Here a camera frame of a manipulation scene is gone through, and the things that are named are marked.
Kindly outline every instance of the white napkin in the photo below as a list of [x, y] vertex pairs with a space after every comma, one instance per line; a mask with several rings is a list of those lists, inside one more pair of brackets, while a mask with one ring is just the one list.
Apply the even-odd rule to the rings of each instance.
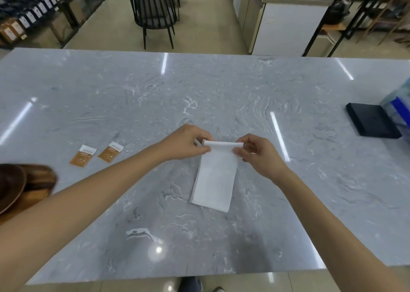
[[201, 157], [190, 202], [222, 212], [228, 212], [232, 199], [233, 182], [240, 160], [232, 149], [243, 143], [204, 140], [212, 151]]

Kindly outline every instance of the shoe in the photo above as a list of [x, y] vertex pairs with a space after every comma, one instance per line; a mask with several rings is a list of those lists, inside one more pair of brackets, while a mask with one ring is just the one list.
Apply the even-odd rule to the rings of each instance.
[[203, 292], [204, 287], [198, 277], [182, 277], [178, 292]]

